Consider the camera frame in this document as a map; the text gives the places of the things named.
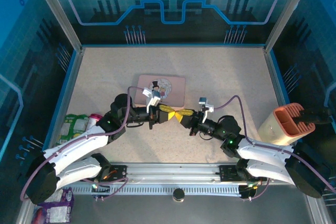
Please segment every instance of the purple cable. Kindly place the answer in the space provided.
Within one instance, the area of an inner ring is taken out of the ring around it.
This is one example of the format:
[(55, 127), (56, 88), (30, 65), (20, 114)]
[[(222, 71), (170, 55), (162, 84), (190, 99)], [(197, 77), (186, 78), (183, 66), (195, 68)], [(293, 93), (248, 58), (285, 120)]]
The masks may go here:
[(114, 181), (110, 181), (110, 182), (98, 182), (98, 183), (95, 183), (95, 182), (92, 182), (92, 181), (90, 181), (90, 180), (88, 180), (88, 179), (83, 179), (85, 182), (88, 182), (88, 183), (90, 183), (90, 184), (94, 184), (94, 185), (100, 185), (100, 186), (103, 186), (103, 185), (111, 185), (111, 184), (113, 184), (113, 183), (115, 183), (115, 182), (119, 182), (119, 181), (123, 181), (123, 180), (125, 180), (125, 183), (124, 184), (122, 184), (121, 185), (121, 187), (119, 187), (114, 193), (112, 193), (112, 194), (110, 194), (109, 196), (106, 196), (106, 197), (102, 197), (102, 198), (98, 198), (99, 200), (105, 200), (105, 199), (108, 199), (108, 198), (110, 198), (110, 197), (112, 197), (112, 196), (114, 196), (115, 194), (117, 194), (126, 184), (127, 184), (127, 182), (128, 182), (128, 178), (126, 177), (126, 178), (118, 178), (118, 179), (116, 179), (116, 180), (114, 180)]
[(75, 144), (83, 139), (89, 138), (89, 137), (95, 137), (95, 136), (110, 136), (110, 135), (114, 135), (117, 134), (118, 132), (120, 132), (126, 125), (127, 122), (127, 118), (128, 115), (130, 113), (130, 107), (131, 107), (131, 95), (130, 95), (130, 90), (131, 89), (139, 89), (139, 90), (143, 90), (142, 88), (139, 87), (128, 87), (127, 89), (127, 109), (126, 109), (126, 115), (124, 118), (124, 121), (122, 122), (121, 126), (119, 129), (117, 129), (116, 131), (113, 132), (109, 132), (109, 133), (99, 133), (99, 134), (91, 134), (91, 135), (87, 135), (87, 136), (82, 136), (70, 143), (67, 143), (66, 145), (64, 145), (62, 148), (60, 148), (58, 151), (54, 152), (50, 157), (48, 157), (46, 160), (44, 160), (37, 168), (36, 170), (31, 174), (31, 176), (28, 178), (25, 186), (23, 187), (21, 194), (20, 194), (20, 200), (21, 201), (25, 201), (28, 200), (29, 198), (25, 198), (25, 194), (27, 191), (27, 188), (29, 186), (29, 184), (32, 182), (33, 178), (36, 176), (36, 174), (42, 169), (42, 167), (47, 164), (53, 157), (57, 156), (58, 153), (62, 152), (64, 149), (66, 149), (67, 147), (69, 147), (72, 144)]
[(264, 192), (266, 192), (266, 190), (267, 190), (267, 188), (268, 188), (268, 186), (269, 186), (269, 182), (270, 182), (270, 179), (267, 180), (266, 186), (265, 186), (265, 188), (263, 189), (263, 191), (262, 191), (260, 194), (258, 194), (257, 196), (251, 197), (251, 199), (250, 199), (250, 198), (249, 198), (249, 199), (243, 199), (243, 201), (248, 201), (248, 200), (249, 200), (249, 201), (252, 201), (252, 200), (254, 200), (254, 199), (259, 198), (261, 195), (264, 194)]
[(267, 148), (267, 149), (271, 149), (271, 150), (275, 150), (275, 151), (279, 151), (279, 152), (284, 152), (284, 153), (287, 153), (295, 158), (297, 158), (299, 161), (303, 162), (316, 176), (319, 177), (320, 180), (322, 180), (323, 183), (325, 183), (325, 185), (334, 193), (336, 194), (336, 190), (335, 188), (332, 187), (332, 185), (329, 184), (329, 182), (323, 178), (323, 176), (314, 168), (312, 167), (307, 161), (305, 161), (302, 157), (298, 156), (297, 154), (295, 153), (292, 153), (292, 152), (289, 152), (287, 150), (283, 150), (282, 148), (278, 148), (278, 147), (275, 147), (275, 146), (267, 146), (267, 145), (263, 145), (263, 144), (257, 144), (257, 143), (253, 143), (247, 136), (247, 131), (246, 131), (246, 121), (245, 121), (245, 115), (244, 115), (244, 109), (243, 109), (243, 104), (242, 104), (242, 101), (240, 99), (240, 97), (238, 95), (234, 95), (233, 97), (231, 97), (230, 100), (228, 100), (228, 102), (226, 102), (224, 105), (220, 106), (220, 107), (217, 107), (217, 108), (214, 108), (214, 110), (219, 110), (219, 109), (222, 109), (224, 108), (225, 106), (227, 106), (229, 103), (232, 102), (232, 100), (234, 98), (237, 98), (238, 101), (239, 101), (239, 105), (240, 105), (240, 110), (242, 112), (242, 117), (243, 117), (243, 125), (244, 125), (244, 132), (245, 132), (245, 138), (246, 140), (252, 144), (253, 146), (258, 146), (258, 147), (263, 147), (263, 148)]

